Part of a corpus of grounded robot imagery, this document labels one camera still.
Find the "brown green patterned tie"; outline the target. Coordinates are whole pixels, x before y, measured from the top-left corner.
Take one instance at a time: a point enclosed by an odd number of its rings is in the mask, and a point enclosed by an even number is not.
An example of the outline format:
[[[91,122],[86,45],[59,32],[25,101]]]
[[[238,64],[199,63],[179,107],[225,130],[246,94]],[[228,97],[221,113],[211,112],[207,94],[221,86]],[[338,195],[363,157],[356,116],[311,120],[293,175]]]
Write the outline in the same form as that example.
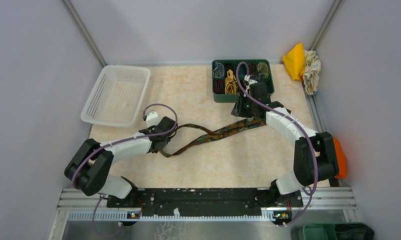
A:
[[[265,125],[266,125],[266,122],[264,120],[261,120],[261,119],[255,118],[255,117],[238,120],[234,123],[228,124],[217,130],[210,130],[204,126],[194,124],[194,123],[183,124],[176,128],[176,131],[175,131],[175,134],[173,135],[173,137],[176,135],[176,132],[182,128],[191,128],[191,129],[201,130],[201,131],[205,132],[205,134],[192,140],[191,142],[189,142],[188,144],[186,144],[185,146],[183,146],[182,148],[180,148],[179,150],[177,150],[174,153],[167,153],[164,150],[160,150],[159,152],[165,158],[178,156],[178,155],[184,153],[187,149],[189,149],[191,147],[219,141],[219,140],[228,138],[230,136],[236,135],[238,133],[241,133],[241,132],[244,132],[247,130],[251,130],[251,129],[255,129],[255,128],[259,128],[259,127],[262,127]]]

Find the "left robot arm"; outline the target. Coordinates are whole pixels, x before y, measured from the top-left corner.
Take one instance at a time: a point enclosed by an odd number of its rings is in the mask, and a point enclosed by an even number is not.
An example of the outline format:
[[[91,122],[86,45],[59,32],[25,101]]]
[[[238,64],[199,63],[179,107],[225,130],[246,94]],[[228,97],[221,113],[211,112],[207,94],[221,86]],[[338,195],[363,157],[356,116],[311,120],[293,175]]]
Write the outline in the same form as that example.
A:
[[[158,124],[129,138],[115,142],[98,142],[89,138],[65,167],[64,175],[86,196],[114,196],[126,207],[132,207],[139,199],[137,187],[125,177],[110,174],[112,165],[130,157],[159,152],[168,144],[176,127],[175,120],[164,116]]]

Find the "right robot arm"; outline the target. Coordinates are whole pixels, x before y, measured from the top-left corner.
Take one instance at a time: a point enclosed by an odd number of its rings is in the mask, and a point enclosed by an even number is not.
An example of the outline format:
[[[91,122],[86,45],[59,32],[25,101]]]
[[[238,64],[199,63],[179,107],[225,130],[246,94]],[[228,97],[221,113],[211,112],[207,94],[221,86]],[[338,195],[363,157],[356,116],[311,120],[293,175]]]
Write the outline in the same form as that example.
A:
[[[293,169],[271,182],[269,198],[283,206],[295,192],[340,173],[337,147],[328,132],[317,132],[299,122],[289,109],[271,101],[265,83],[253,83],[248,92],[238,92],[232,115],[259,119],[277,130],[294,148]]]

